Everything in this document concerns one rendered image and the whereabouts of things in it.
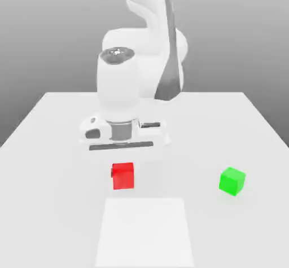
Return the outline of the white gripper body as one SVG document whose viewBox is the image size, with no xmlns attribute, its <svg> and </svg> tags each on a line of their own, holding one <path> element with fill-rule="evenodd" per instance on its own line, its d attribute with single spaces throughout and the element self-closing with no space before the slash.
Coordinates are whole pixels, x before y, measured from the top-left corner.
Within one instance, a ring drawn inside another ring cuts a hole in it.
<svg viewBox="0 0 289 268">
<path fill-rule="evenodd" d="M 88 159 L 91 161 L 138 161 L 154 156 L 153 142 L 91 144 Z"/>
</svg>

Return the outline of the small red cube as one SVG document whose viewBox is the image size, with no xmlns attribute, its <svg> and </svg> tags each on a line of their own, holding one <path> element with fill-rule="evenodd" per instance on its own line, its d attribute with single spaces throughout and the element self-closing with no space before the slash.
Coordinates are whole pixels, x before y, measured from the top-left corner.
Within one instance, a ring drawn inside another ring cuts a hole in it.
<svg viewBox="0 0 289 268">
<path fill-rule="evenodd" d="M 132 162 L 112 164 L 111 178 L 114 190 L 134 188 L 134 164 Z"/>
</svg>

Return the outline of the small green cube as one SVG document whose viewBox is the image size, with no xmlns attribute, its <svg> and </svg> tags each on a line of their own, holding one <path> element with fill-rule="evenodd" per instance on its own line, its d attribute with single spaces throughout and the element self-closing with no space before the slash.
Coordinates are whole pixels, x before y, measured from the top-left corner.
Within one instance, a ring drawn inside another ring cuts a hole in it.
<svg viewBox="0 0 289 268">
<path fill-rule="evenodd" d="M 245 178 L 244 172 L 228 167 L 220 176 L 219 189 L 232 196 L 237 196 L 244 186 Z"/>
</svg>

